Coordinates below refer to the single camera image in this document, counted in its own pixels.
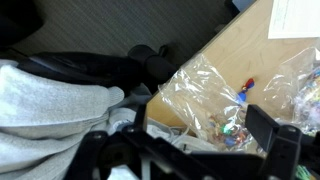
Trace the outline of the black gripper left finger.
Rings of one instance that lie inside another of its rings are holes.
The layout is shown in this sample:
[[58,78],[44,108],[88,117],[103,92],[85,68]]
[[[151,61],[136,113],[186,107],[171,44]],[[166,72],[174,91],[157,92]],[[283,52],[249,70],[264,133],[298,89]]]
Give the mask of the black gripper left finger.
[[146,105],[140,105],[135,116],[134,129],[145,130],[147,126]]

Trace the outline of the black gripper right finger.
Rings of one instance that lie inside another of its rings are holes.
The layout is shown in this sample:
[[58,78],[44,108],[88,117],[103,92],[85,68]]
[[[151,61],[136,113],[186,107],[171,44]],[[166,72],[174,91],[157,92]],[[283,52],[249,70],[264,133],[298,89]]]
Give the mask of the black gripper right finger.
[[245,117],[245,126],[260,147],[268,152],[274,141],[279,124],[258,105],[249,105]]

